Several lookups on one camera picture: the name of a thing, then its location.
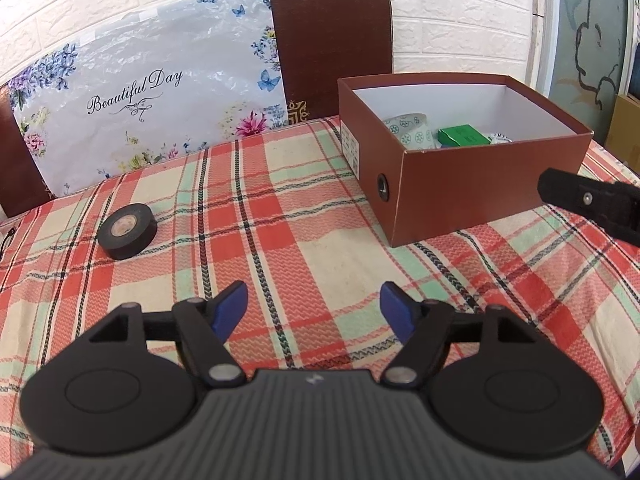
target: green box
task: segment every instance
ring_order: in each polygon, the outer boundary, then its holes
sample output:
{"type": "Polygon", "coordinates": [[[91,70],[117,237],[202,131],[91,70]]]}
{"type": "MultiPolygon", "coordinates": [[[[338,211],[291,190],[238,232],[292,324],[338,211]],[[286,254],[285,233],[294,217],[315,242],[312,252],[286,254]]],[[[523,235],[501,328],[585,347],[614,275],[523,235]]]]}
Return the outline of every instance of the green box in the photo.
{"type": "Polygon", "coordinates": [[[453,148],[459,146],[478,146],[480,144],[491,143],[483,134],[468,124],[441,129],[438,132],[438,140],[443,146],[450,146],[453,148]]]}

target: brown shoe box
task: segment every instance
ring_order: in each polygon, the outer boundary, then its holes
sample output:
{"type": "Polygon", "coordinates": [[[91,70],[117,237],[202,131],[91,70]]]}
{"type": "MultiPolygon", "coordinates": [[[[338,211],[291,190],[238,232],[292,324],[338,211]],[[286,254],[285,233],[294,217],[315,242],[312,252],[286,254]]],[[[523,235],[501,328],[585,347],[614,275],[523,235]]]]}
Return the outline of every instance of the brown shoe box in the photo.
{"type": "Polygon", "coordinates": [[[542,204],[547,168],[577,173],[593,131],[523,83],[479,73],[338,80],[342,151],[392,247],[542,204]],[[423,113],[428,128],[470,124],[514,142],[405,150],[383,120],[423,113]]]}

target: pink flower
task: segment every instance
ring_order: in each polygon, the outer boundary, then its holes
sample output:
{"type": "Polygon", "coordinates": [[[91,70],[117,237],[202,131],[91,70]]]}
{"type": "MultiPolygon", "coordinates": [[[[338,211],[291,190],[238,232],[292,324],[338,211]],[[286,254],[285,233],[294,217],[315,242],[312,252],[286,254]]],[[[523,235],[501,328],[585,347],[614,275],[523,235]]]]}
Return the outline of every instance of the pink flower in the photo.
{"type": "Polygon", "coordinates": [[[27,148],[33,155],[36,155],[44,148],[44,140],[40,134],[36,132],[25,134],[24,142],[27,144],[27,148]]]}
{"type": "Polygon", "coordinates": [[[240,121],[239,126],[236,126],[236,134],[241,138],[261,134],[267,129],[265,124],[267,122],[267,118],[264,114],[261,115],[262,118],[258,120],[258,114],[251,112],[247,118],[240,121]]]}

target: roll of black electrical tape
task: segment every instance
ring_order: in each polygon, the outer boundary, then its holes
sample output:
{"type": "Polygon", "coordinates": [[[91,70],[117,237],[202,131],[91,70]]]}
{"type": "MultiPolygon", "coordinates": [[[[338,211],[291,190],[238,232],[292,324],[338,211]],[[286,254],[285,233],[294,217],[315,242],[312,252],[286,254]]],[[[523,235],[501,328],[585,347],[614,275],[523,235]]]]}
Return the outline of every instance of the roll of black electrical tape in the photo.
{"type": "Polygon", "coordinates": [[[140,254],[154,239],[158,223],[145,204],[129,204],[109,215],[98,229],[98,244],[113,260],[140,254]]]}

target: black cable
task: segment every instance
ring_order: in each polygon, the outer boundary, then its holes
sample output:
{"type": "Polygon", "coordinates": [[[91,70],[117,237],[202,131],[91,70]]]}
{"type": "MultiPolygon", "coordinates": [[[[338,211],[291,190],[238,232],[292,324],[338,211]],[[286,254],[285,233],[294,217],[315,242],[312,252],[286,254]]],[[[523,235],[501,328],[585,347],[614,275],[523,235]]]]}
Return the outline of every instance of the black cable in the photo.
{"type": "Polygon", "coordinates": [[[15,235],[15,227],[12,227],[7,231],[7,234],[4,236],[4,240],[2,240],[2,245],[0,245],[0,260],[2,260],[2,257],[4,256],[4,249],[5,249],[5,245],[7,244],[7,240],[9,239],[13,240],[14,235],[15,235]]]}

